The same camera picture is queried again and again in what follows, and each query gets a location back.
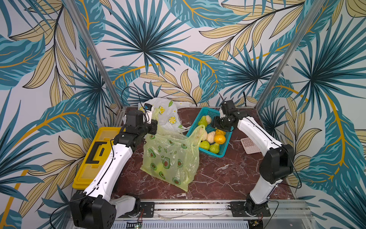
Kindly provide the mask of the white pear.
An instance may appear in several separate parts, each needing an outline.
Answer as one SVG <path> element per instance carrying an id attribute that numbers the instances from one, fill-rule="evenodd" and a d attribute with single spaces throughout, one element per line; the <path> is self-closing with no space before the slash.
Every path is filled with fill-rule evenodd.
<path id="1" fill-rule="evenodd" d="M 210 144 L 214 144 L 215 143 L 215 135 L 216 135 L 216 132 L 215 131 L 212 131 L 210 133 L 207 134 L 207 138 L 206 140 L 210 143 Z"/>

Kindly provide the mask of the green avocado print plastic bag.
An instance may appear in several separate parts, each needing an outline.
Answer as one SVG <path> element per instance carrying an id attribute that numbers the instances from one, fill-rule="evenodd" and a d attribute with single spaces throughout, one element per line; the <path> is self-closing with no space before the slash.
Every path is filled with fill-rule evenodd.
<path id="1" fill-rule="evenodd" d="M 199 145 L 205 133 L 200 125 L 190 136 L 166 130 L 145 137 L 141 170 L 187 192 L 199 167 Z"/>

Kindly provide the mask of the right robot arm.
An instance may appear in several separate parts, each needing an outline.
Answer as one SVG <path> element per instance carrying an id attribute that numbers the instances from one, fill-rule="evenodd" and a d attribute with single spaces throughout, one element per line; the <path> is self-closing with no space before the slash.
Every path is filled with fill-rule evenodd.
<path id="1" fill-rule="evenodd" d="M 253 117 L 239 111 L 233 100 L 220 104 L 220 115 L 212 122 L 213 127 L 229 132 L 235 129 L 245 133 L 259 148 L 264 158 L 260 164 L 260 177 L 253 190 L 247 195 L 244 211 L 257 216 L 266 208 L 274 189 L 294 171 L 294 149 L 267 133 Z"/>

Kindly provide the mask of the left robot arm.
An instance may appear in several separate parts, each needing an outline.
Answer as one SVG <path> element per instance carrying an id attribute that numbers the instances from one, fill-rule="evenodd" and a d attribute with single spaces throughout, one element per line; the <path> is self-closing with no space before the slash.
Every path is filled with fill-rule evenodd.
<path id="1" fill-rule="evenodd" d="M 83 229 L 110 229 L 120 216 L 141 216 L 143 209 L 137 196 L 124 195 L 112 199 L 111 195 L 133 152 L 144 143 L 147 134 L 156 134 L 158 122 L 153 119 L 155 114 L 150 105 L 145 105 L 143 111 L 133 110 L 126 114 L 120 132 L 108 141 L 111 149 L 100 171 L 90 185 L 82 193 L 74 194 L 69 202 L 74 226 Z"/>

